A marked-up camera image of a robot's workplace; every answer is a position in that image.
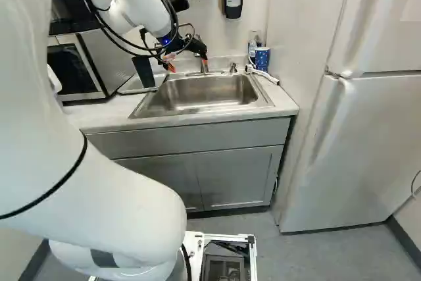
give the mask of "gray cabinet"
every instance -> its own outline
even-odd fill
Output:
[[[206,211],[269,205],[283,146],[196,153]]]
[[[269,205],[289,123],[262,118],[87,137],[108,158],[172,188],[194,212]]]
[[[183,199],[188,211],[203,210],[191,154],[118,159],[115,162],[173,189]]]

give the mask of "baseboard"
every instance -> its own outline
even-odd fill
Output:
[[[263,213],[269,210],[269,206],[263,207],[241,207],[238,209],[226,209],[226,210],[214,210],[214,211],[201,211],[191,212],[187,214],[188,220],[195,218],[207,218],[207,217],[227,217],[230,215],[242,215],[249,213]]]
[[[409,257],[414,261],[415,265],[421,270],[421,251],[398,223],[396,218],[392,215],[385,221],[385,224],[393,235],[395,235],[396,239],[408,253]]]
[[[351,226],[341,226],[341,227],[333,227],[333,228],[323,228],[320,230],[300,230],[297,232],[281,232],[281,235],[290,236],[290,235],[315,234],[315,233],[325,233],[325,232],[337,232],[339,230],[354,230],[356,228],[364,228],[364,227],[377,226],[377,225],[383,225],[383,222],[359,224],[359,225],[351,225]]]
[[[43,240],[37,251],[32,256],[24,272],[20,275],[19,281],[33,281],[41,269],[44,261],[50,252],[48,240]]]

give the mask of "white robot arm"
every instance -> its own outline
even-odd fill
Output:
[[[92,0],[126,32],[171,31],[160,0]],[[71,125],[47,77],[51,0],[0,0],[0,224],[49,238],[56,256],[107,280],[165,280],[186,229],[180,197],[104,157]]]

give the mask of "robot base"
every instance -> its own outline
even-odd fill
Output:
[[[253,235],[186,232],[184,245],[191,265],[191,281],[257,281],[257,249]],[[91,276],[89,281],[105,281]],[[187,281],[181,250],[166,281]]]

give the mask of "faucet handle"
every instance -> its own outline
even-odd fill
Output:
[[[235,74],[237,71],[237,64],[231,63],[230,74]]]

